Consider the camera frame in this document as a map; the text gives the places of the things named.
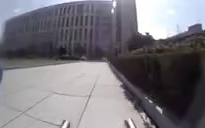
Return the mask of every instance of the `office building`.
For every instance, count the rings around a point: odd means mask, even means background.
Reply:
[[[111,8],[111,1],[81,1],[19,15],[6,22],[6,47],[44,54],[64,48],[67,54],[76,55],[75,48],[81,46],[87,57],[98,48],[107,52],[112,41]]]

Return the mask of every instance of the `sky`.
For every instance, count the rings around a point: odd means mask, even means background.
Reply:
[[[11,17],[41,7],[81,0],[0,0],[0,38]],[[136,0],[138,31],[155,39],[167,38],[202,23],[205,28],[205,0]]]

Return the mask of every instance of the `window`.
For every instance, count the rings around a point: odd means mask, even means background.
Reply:
[[[82,29],[79,30],[79,40],[82,40]]]
[[[91,12],[92,12],[92,13],[94,12],[94,6],[93,6],[93,4],[92,4],[92,6],[91,6]]]
[[[75,33],[74,33],[75,35],[74,35],[74,40],[77,40],[77,29],[75,29]]]
[[[87,5],[87,6],[86,6],[86,13],[89,13],[89,10],[90,10],[90,6]]]
[[[65,40],[68,40],[68,30],[65,30]]]
[[[60,35],[60,40],[63,39],[63,33],[64,33],[64,30],[62,29],[62,30],[61,30],[61,35]]]
[[[82,14],[83,13],[83,5],[78,5],[77,6],[77,14]]]
[[[70,31],[69,41],[72,41],[72,30]]]
[[[56,11],[55,11],[55,16],[58,16],[58,13],[59,13],[59,10],[56,9]]]
[[[68,14],[70,14],[70,9],[71,9],[71,7],[68,6],[68,9],[67,9],[67,13],[68,13]]]
[[[63,10],[63,15],[66,14],[66,9],[67,9],[67,7],[64,8],[64,10]]]
[[[75,14],[75,6],[72,7],[72,14]]]
[[[85,26],[88,24],[88,16],[85,16]]]
[[[67,18],[66,27],[69,27],[69,18]]]
[[[79,17],[77,16],[77,17],[76,17],[76,25],[75,25],[75,26],[78,26],[78,23],[79,23],[78,20],[79,20]]]
[[[58,27],[60,27],[60,23],[61,23],[61,18],[58,19]]]
[[[91,21],[90,21],[90,23],[91,23],[91,26],[93,26],[93,19],[94,17],[93,16],[91,16]]]
[[[72,16],[72,19],[71,19],[72,21],[71,21],[71,26],[73,26],[73,22],[74,22],[74,16]]]
[[[65,17],[63,17],[62,19],[62,27],[64,27],[64,24],[65,24]]]
[[[83,16],[80,18],[80,26],[83,26]]]
[[[93,29],[90,29],[90,41],[93,40]]]
[[[63,12],[62,9],[63,9],[63,8],[60,8],[60,16],[62,15],[62,12]]]
[[[85,29],[85,32],[84,32],[84,39],[87,40],[87,29]]]

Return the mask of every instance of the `road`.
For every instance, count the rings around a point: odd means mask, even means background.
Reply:
[[[121,84],[104,62],[6,70],[0,128],[124,128],[128,118],[144,128]]]

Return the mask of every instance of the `building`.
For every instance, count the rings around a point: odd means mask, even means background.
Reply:
[[[112,0],[113,2],[113,51],[128,52],[127,41],[138,32],[135,0]]]
[[[29,48],[54,54],[59,48],[76,55],[81,46],[87,57],[98,48],[107,52],[111,43],[110,1],[70,2],[40,8],[6,22],[4,41],[8,50]]]
[[[201,33],[202,31],[203,31],[202,24],[195,24],[195,25],[189,26],[187,31],[179,33],[179,34],[174,35],[172,37],[168,37],[166,40],[168,42],[172,41],[173,43],[175,43],[175,42],[179,42],[178,41],[179,39],[184,39],[187,36],[190,36],[190,35],[193,35],[193,34],[196,34],[196,33]]]

